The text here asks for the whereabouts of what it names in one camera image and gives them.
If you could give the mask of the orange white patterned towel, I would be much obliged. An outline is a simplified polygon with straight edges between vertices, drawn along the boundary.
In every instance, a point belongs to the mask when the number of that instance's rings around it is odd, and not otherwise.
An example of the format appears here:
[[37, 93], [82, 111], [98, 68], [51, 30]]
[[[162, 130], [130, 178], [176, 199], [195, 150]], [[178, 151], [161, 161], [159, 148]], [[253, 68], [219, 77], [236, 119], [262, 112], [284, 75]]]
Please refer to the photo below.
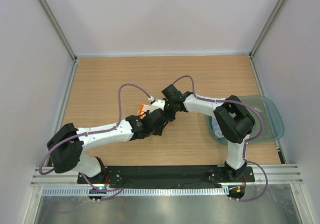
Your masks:
[[140, 106], [140, 109], [137, 113], [138, 116], [142, 115], [144, 112], [147, 112], [148, 110], [150, 110], [151, 106], [150, 105], [146, 105], [146, 104], [142, 104]]

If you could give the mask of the blue bear towel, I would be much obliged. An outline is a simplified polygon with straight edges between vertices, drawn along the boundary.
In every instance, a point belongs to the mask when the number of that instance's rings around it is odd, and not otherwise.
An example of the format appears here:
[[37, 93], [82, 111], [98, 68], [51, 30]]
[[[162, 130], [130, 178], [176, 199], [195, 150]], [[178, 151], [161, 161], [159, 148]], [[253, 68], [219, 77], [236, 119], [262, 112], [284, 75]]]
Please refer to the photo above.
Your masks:
[[221, 139], [224, 137], [216, 118], [213, 118], [213, 117], [211, 118], [211, 126], [212, 126], [212, 134], [215, 138]]

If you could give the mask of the clear teal plastic container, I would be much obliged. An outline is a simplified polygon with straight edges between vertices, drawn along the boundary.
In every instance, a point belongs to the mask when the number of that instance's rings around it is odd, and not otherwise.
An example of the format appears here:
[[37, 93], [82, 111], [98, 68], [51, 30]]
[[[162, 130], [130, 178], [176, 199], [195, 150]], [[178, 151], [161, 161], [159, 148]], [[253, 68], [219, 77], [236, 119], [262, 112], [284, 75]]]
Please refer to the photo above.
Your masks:
[[[282, 118], [274, 105], [274, 103], [267, 97], [256, 95], [256, 96], [240, 96], [240, 101], [251, 106], [259, 113], [263, 121], [264, 129], [259, 137], [249, 141], [250, 144], [274, 142], [279, 140], [285, 131]], [[211, 116], [206, 116], [206, 124], [211, 134], [211, 137], [221, 145], [227, 145], [228, 141], [225, 137], [217, 139], [213, 136]]]

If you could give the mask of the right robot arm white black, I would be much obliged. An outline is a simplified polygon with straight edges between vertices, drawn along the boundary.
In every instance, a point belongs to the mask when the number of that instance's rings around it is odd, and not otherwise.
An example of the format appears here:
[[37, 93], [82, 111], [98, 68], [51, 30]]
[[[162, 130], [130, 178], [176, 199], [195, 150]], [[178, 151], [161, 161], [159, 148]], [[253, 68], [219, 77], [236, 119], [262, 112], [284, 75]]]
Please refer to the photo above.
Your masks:
[[193, 92], [181, 93], [173, 84], [166, 87], [162, 94], [166, 100], [165, 109], [170, 112], [195, 112], [216, 119], [222, 135], [227, 139], [225, 176], [231, 182], [241, 179], [247, 167], [246, 141], [256, 122], [238, 97], [232, 95], [226, 99], [213, 99]]

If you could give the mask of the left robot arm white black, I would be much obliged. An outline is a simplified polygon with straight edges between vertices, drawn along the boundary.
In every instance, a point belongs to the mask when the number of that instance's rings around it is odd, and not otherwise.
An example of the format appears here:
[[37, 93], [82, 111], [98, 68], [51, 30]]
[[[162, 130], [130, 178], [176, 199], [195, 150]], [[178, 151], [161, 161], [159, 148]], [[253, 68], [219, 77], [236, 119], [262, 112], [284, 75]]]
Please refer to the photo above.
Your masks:
[[106, 144], [160, 136], [175, 118], [173, 111], [159, 108], [147, 111], [144, 116], [130, 115], [118, 126], [76, 128], [73, 123], [65, 124], [47, 143], [53, 170], [57, 174], [73, 170], [85, 174], [93, 183], [101, 184], [106, 178], [104, 164], [98, 157], [87, 156], [86, 151]]

